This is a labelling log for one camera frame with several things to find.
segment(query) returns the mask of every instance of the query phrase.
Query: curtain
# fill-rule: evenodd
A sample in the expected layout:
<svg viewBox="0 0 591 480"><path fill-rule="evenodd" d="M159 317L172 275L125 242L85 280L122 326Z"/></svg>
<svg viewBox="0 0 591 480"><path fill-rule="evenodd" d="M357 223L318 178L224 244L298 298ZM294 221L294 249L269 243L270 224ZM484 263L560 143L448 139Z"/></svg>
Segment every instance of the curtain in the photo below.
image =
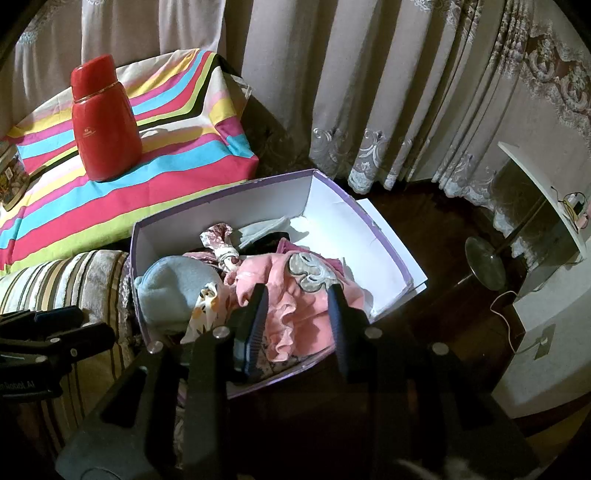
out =
<svg viewBox="0 0 591 480"><path fill-rule="evenodd" d="M552 0L227 0L225 20L262 176L315 166L358 193L431 179L508 235L540 192L504 141L558 191L591 193L591 57ZM513 245L530 269L556 231L544 208Z"/></svg>
<svg viewBox="0 0 591 480"><path fill-rule="evenodd" d="M478 35L483 0L228 0L227 55L260 102L264 174L313 163L358 193L421 157Z"/></svg>
<svg viewBox="0 0 591 480"><path fill-rule="evenodd" d="M47 0L0 71L0 134L70 86L78 65L185 48L218 51L225 0Z"/></svg>
<svg viewBox="0 0 591 480"><path fill-rule="evenodd" d="M591 54L552 0L505 4L486 69L461 115L438 132L423 176L448 196L462 196L493 213L508 235L540 192L498 148L518 145L562 194L591 194ZM530 269L548 254L556 214L543 210L514 243ZM587 238L589 232L583 231Z"/></svg>

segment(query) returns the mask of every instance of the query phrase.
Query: white shelf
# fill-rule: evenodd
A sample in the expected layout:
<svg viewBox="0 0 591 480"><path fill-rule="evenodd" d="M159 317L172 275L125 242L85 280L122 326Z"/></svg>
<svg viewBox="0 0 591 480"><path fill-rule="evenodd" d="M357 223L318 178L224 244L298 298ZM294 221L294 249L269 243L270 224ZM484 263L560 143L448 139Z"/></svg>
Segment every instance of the white shelf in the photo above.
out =
<svg viewBox="0 0 591 480"><path fill-rule="evenodd" d="M504 142L498 142L499 148L511 157L511 159L519 166L525 174L531 178L535 186L546 197L549 204L552 205L559 218L564 223L574 243L577 245L579 252L583 258L587 258L587 246L580 233L571 223L570 219L564 215L562 205L557 201L557 192L553 190L553 185L550 179L540 170L538 165L531 159L531 157L519 147L509 145ZM563 198L563 194L558 192L558 198Z"/></svg>

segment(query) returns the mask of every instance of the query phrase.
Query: light blue hat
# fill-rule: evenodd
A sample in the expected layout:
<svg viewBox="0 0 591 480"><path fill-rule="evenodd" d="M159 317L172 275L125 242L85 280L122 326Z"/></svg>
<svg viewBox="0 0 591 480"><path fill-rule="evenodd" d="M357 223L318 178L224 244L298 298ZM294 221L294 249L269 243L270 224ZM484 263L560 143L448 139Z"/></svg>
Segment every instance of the light blue hat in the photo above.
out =
<svg viewBox="0 0 591 480"><path fill-rule="evenodd" d="M135 279L139 306L146 323L163 333L180 333L201 293L210 282L222 280L215 269L191 257L164 257Z"/></svg>

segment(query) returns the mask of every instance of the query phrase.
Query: red bottle cap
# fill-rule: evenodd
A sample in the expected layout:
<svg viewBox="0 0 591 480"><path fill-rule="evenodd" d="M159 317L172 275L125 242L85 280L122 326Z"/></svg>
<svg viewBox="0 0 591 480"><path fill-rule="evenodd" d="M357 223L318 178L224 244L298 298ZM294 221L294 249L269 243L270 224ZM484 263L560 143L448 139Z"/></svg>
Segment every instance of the red bottle cap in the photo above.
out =
<svg viewBox="0 0 591 480"><path fill-rule="evenodd" d="M74 101L92 95L116 81L115 61L110 54L87 61L72 70L70 76Z"/></svg>

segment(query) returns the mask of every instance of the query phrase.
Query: white wall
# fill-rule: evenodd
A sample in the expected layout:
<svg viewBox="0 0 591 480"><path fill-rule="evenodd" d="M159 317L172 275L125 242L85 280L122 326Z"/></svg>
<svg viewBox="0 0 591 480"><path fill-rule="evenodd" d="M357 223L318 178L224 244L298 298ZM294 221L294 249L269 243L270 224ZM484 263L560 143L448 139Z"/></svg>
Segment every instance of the white wall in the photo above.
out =
<svg viewBox="0 0 591 480"><path fill-rule="evenodd" d="M591 391L591 259L559 268L514 306L526 334L493 392L509 416L557 407ZM550 352L534 360L538 345L526 349L553 323Z"/></svg>

